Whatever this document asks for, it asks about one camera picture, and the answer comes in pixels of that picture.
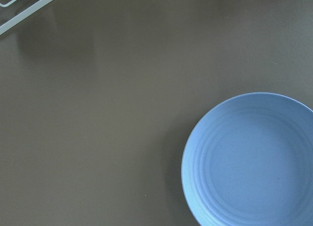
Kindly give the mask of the blue round plate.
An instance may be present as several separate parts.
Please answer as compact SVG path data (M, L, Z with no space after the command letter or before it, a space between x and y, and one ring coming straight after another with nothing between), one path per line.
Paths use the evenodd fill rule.
M269 92L218 104L187 140L181 182L201 226L312 225L312 109Z

